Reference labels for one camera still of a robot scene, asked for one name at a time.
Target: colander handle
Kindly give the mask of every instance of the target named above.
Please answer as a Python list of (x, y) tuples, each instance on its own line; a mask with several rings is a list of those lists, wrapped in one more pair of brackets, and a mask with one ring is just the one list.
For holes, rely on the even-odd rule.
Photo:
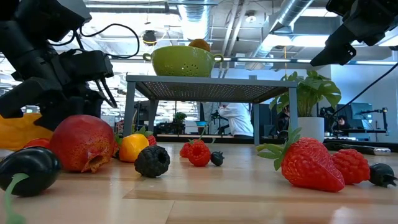
[(145, 61), (147, 61), (147, 62), (151, 62), (151, 61), (152, 61), (152, 55), (151, 55), (151, 54), (148, 54), (148, 53), (144, 53), (144, 54), (142, 55), (142, 58), (143, 58)]
[(213, 58), (214, 58), (215, 63), (219, 63), (219, 62), (223, 62), (224, 61), (224, 57), (223, 57), (222, 54), (215, 54), (215, 55), (213, 55)]

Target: wooden table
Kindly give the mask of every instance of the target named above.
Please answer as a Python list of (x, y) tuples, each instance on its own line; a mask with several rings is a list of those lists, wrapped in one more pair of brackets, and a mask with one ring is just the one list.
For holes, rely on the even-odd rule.
[[(97, 174), (62, 174), (43, 195), (15, 198), (28, 224), (71, 223), (397, 223), (398, 189), (369, 182), (340, 193), (292, 187), (272, 162), (247, 145), (213, 145), (222, 167), (197, 168), (178, 156), (181, 144), (161, 144), (172, 163), (158, 179), (113, 160)], [(367, 156), (398, 172), (398, 158)], [(0, 223), (4, 208), (0, 205)]]

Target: green colander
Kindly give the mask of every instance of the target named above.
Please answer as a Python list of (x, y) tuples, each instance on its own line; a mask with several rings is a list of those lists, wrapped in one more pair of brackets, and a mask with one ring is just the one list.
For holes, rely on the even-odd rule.
[(152, 62), (156, 75), (209, 77), (215, 62), (224, 60), (221, 54), (211, 54), (197, 47), (168, 46), (145, 53), (145, 61)]

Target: white pot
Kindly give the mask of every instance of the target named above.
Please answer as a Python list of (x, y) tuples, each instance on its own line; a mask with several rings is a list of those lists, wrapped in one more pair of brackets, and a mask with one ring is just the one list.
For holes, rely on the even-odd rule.
[(325, 139), (325, 122), (323, 118), (298, 118), (298, 126), (302, 128), (301, 137), (314, 138), (320, 142)]

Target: white shirt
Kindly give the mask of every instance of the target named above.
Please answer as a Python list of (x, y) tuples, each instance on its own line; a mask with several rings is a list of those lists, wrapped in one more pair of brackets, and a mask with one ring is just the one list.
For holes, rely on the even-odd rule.
[(253, 125), (249, 105), (245, 103), (230, 103), (227, 107), (221, 106), (218, 110), (220, 116), (228, 118), (232, 135), (245, 135), (253, 137)]

